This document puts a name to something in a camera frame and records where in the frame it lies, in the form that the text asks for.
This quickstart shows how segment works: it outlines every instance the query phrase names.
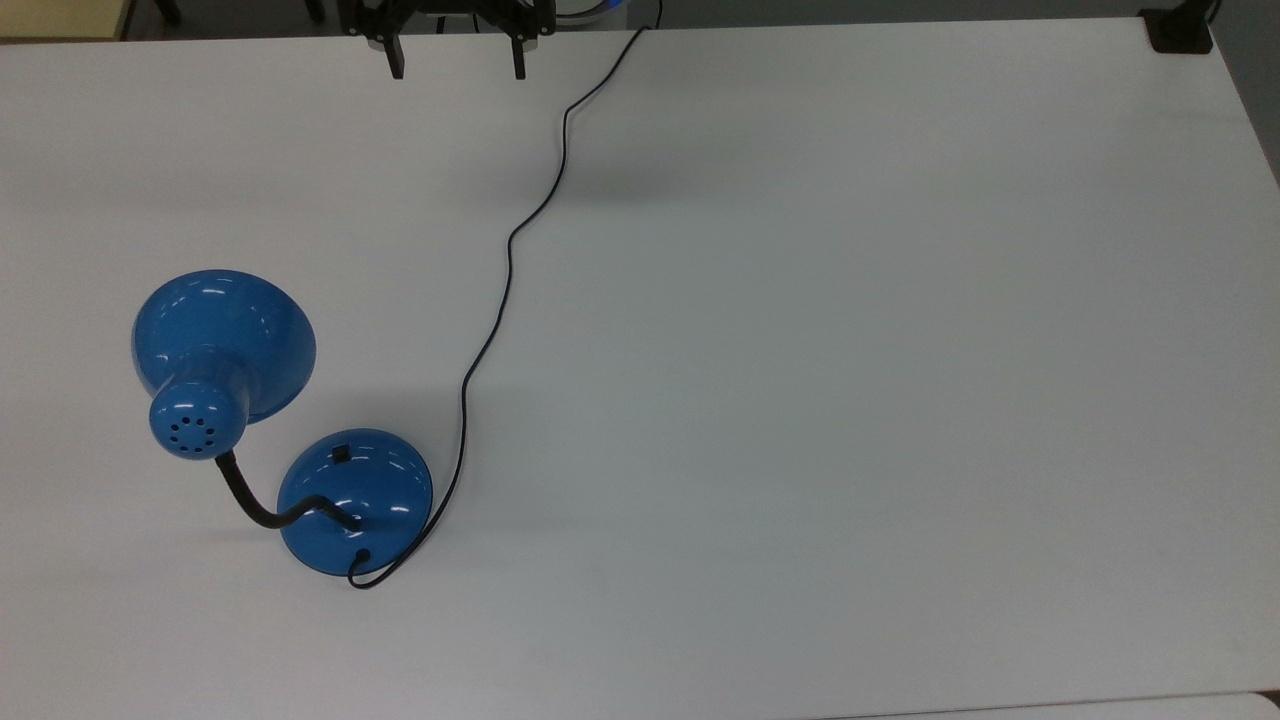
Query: black clamp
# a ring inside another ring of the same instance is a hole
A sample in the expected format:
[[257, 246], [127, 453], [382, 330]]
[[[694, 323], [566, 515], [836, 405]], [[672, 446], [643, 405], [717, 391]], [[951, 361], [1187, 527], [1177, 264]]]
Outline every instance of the black clamp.
[[404, 77], [404, 51], [399, 35], [413, 13], [479, 15], [511, 37], [516, 78], [525, 79], [525, 50], [536, 47], [538, 36], [556, 32], [556, 0], [381, 0], [369, 8], [364, 0], [338, 0], [338, 22], [347, 35], [364, 35], [381, 45], [392, 77]]
[[1221, 0], [1187, 0], [1172, 10], [1139, 10], [1147, 23], [1147, 36], [1156, 53], [1207, 55], [1213, 49], [1208, 23], [1213, 22]]

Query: lamp shade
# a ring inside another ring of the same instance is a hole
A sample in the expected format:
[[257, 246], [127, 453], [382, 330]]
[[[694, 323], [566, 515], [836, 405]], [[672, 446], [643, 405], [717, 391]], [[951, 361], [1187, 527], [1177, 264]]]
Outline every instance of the lamp shade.
[[306, 386], [316, 341], [274, 284], [200, 270], [160, 286], [133, 323], [133, 365], [151, 395], [151, 433], [188, 460], [229, 451]]

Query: black flexible neck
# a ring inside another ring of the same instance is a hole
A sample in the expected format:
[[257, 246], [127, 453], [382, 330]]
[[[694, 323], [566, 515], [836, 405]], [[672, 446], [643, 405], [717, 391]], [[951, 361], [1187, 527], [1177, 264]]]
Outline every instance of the black flexible neck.
[[241, 474], [239, 466], [236, 465], [236, 454], [227, 451], [214, 459], [218, 462], [218, 469], [223, 471], [223, 479], [227, 480], [227, 487], [232, 489], [232, 495], [236, 496], [236, 502], [239, 503], [244, 514], [250, 516], [251, 520], [262, 525], [264, 528], [271, 528], [278, 530], [280, 528], [292, 525], [294, 520], [307, 514], [310, 510], [317, 510], [324, 512], [338, 523], [343, 528], [351, 532], [360, 530], [360, 519], [352, 518], [347, 511], [338, 507], [328, 497], [323, 495], [311, 495], [300, 500], [293, 507], [289, 507], [284, 512], [275, 514], [262, 507], [262, 503], [253, 497], [253, 491], [248, 489], [248, 484], [244, 483], [244, 475]]

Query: blue lamp base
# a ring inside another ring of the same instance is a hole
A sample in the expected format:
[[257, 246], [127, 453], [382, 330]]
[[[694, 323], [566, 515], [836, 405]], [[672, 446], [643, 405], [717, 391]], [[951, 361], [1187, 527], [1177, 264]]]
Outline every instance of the blue lamp base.
[[311, 511], [280, 534], [294, 557], [326, 575], [347, 575], [356, 553], [370, 559], [360, 573], [389, 565], [417, 537], [431, 514], [431, 473], [413, 446], [392, 433], [360, 428], [308, 447], [284, 475], [279, 510], [323, 495], [360, 519], [349, 532]]

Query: floor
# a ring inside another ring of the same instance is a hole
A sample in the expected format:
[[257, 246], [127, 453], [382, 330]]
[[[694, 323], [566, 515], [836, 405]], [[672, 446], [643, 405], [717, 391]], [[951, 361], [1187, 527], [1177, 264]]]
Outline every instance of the floor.
[[[631, 0], [630, 27], [652, 22], [659, 0]], [[177, 0], [183, 20], [165, 26], [154, 0], [134, 0], [127, 40], [200, 40], [339, 35], [334, 0], [328, 18], [314, 23], [303, 0]], [[666, 0], [663, 27], [745, 27], [1055, 17], [1133, 17], [1144, 6], [1176, 0]], [[498, 32], [480, 23], [481, 32]], [[415, 17], [406, 32], [435, 32], [435, 22]], [[474, 32], [451, 19], [445, 32]], [[1280, 0], [1222, 0], [1213, 23], [1240, 99], [1280, 178]]]

